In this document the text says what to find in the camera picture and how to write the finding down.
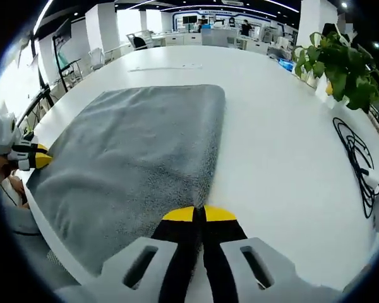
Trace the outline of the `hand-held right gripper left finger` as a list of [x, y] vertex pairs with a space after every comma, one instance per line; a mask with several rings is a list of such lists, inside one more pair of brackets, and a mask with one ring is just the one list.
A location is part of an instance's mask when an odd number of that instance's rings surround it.
[[197, 209], [170, 211], [151, 237], [139, 237], [97, 278], [56, 291], [61, 302], [182, 302], [197, 260]]

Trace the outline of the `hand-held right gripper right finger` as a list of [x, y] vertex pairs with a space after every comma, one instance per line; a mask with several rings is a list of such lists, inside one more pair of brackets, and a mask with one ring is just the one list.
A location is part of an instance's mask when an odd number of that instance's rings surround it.
[[203, 247], [214, 302], [337, 302], [341, 296], [300, 278], [290, 259], [247, 237], [223, 208], [203, 207]]

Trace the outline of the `person's left hand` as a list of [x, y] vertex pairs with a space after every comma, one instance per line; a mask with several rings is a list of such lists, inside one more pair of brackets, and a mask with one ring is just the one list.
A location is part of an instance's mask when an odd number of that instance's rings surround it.
[[23, 181], [12, 171], [8, 160], [0, 156], [0, 193], [3, 203], [29, 209]]

